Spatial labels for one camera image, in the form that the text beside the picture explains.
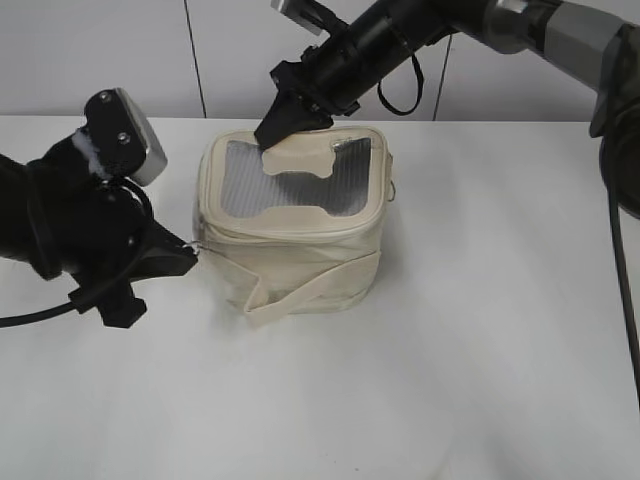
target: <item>bag handle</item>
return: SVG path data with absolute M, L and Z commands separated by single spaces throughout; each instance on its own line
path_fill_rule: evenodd
M 350 275 L 351 272 L 361 271 L 362 275 L 366 275 L 371 271 L 375 272 L 380 263 L 381 255 L 380 252 L 376 252 L 338 265 L 301 285 L 281 300 L 269 303 L 269 294 L 260 275 L 217 252 L 209 250 L 207 253 L 216 266 L 226 270 L 231 269 L 235 274 L 248 274 L 254 277 L 255 286 L 243 307 L 244 314 L 249 318 L 254 327 L 267 325 L 295 312 L 307 302 L 326 292 L 334 285 L 336 280 L 345 275 Z

